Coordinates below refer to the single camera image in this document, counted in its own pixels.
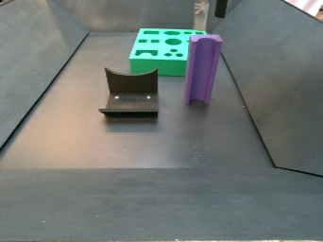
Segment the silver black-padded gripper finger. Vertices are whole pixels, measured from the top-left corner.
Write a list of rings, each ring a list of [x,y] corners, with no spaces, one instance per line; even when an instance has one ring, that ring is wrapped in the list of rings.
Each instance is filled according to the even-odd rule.
[[[217,2],[217,9],[215,9],[215,16],[223,18],[226,16],[229,0],[218,0]]]

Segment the silver bolted gripper finger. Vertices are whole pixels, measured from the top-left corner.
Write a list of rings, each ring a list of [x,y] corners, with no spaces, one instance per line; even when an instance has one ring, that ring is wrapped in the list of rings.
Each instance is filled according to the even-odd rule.
[[[195,0],[195,20],[194,29],[205,31],[207,28],[210,1],[209,0]]]

